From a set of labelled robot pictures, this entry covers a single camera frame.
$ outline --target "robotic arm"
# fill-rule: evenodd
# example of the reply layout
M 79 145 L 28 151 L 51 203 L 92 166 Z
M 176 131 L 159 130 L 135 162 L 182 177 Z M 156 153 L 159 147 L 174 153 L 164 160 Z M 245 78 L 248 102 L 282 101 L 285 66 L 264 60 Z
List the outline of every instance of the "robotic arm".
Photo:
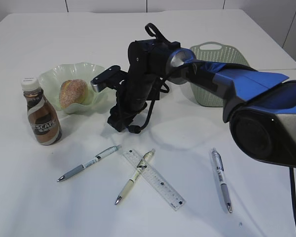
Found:
M 239 64 L 196 60 L 191 50 L 169 42 L 152 23 L 145 29 L 155 38 L 129 45 L 128 72 L 112 66 L 91 81 L 97 92 L 105 87 L 116 90 L 116 105 L 108 118 L 112 127 L 140 133 L 160 91 L 168 92 L 165 81 L 189 81 L 223 99 L 222 119 L 229 122 L 231 135 L 245 154 L 262 162 L 296 167 L 296 81 L 282 83 L 287 76 Z M 146 108 L 147 100 L 151 104 L 145 124 L 130 125 Z

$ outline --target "bottle cap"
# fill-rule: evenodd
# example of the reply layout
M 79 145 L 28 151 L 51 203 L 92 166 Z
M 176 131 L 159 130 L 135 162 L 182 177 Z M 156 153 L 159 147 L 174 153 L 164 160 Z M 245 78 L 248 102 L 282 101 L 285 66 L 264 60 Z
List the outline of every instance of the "bottle cap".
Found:
M 21 80 L 21 86 L 24 91 L 33 91 L 40 87 L 37 78 L 24 78 Z

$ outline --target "green plastic basket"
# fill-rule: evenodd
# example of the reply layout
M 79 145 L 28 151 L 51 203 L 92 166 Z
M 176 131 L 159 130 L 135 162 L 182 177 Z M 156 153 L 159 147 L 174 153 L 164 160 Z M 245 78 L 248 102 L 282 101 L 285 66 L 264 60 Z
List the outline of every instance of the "green plastic basket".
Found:
M 214 48 L 220 47 L 219 49 L 203 49 L 205 46 Z M 224 45 L 217 42 L 206 42 L 190 48 L 197 59 L 211 62 L 221 63 L 238 63 L 249 66 L 249 63 L 245 57 L 240 53 L 238 49 L 230 45 Z M 191 88 L 196 101 L 207 107 L 222 107 L 222 99 L 218 96 L 204 90 L 203 88 L 192 84 Z

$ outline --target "gray pen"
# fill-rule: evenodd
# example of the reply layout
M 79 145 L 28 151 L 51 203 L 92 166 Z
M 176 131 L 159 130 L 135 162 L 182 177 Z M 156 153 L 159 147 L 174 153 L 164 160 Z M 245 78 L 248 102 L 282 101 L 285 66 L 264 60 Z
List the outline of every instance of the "gray pen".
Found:
M 137 165 L 137 169 L 136 169 L 135 173 L 127 181 L 126 185 L 124 186 L 124 188 L 122 189 L 122 191 L 120 191 L 119 195 L 117 196 L 117 199 L 115 201 L 115 205 L 119 204 L 122 201 L 122 199 L 124 199 L 126 197 L 126 195 L 129 193 L 129 191 L 132 189 L 132 187 L 135 185 L 135 182 L 139 178 L 139 175 L 146 168 L 146 166 L 145 166 L 146 161 L 149 158 L 153 157 L 154 152 L 155 152 L 155 150 L 152 149 L 150 152 L 147 152 L 143 156 L 143 158 L 140 160 L 140 162 Z
M 225 205 L 226 205 L 229 213 L 231 213 L 232 212 L 231 200 L 230 200 L 230 197 L 229 197 L 228 187 L 227 187 L 227 184 L 225 182 L 225 176 L 224 176 L 223 165 L 222 165 L 222 157 L 216 151 L 215 148 L 213 148 L 211 150 L 211 153 L 212 153 L 212 158 L 214 160 L 216 172 L 217 172 L 217 175 L 218 175 L 218 181 L 219 181 L 219 184 L 221 186 L 223 200 L 225 202 Z
M 61 176 L 57 182 L 61 182 L 61 181 L 65 181 L 67 179 L 69 179 L 70 177 L 80 173 L 81 171 L 85 170 L 86 168 L 88 168 L 89 166 L 93 165 L 94 163 L 102 160 L 104 157 L 107 157 L 108 155 L 116 152 L 118 149 L 121 148 L 121 145 L 118 145 L 118 146 L 113 146 L 113 147 L 110 147 L 110 148 L 107 148 L 106 150 L 102 151 L 101 153 L 97 154 L 94 159 L 84 163 L 84 164 L 81 164 L 81 165 L 78 165 L 76 168 L 68 171 L 66 174 L 64 174 L 63 176 Z

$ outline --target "pen tip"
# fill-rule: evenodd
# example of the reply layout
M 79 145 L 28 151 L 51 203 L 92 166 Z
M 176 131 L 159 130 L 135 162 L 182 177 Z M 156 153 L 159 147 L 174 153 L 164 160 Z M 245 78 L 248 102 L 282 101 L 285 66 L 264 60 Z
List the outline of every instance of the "pen tip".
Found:
M 117 205 L 120 201 L 122 200 L 122 197 L 121 196 L 118 196 L 116 201 L 115 201 L 115 205 Z
M 65 177 L 64 177 L 64 175 L 63 176 L 61 176 L 59 179 L 57 179 L 57 182 L 61 182 L 61 181 L 63 181 L 65 179 Z
M 232 213 L 232 208 L 231 208 L 231 204 L 230 203 L 227 203 L 227 207 L 228 207 L 229 213 Z

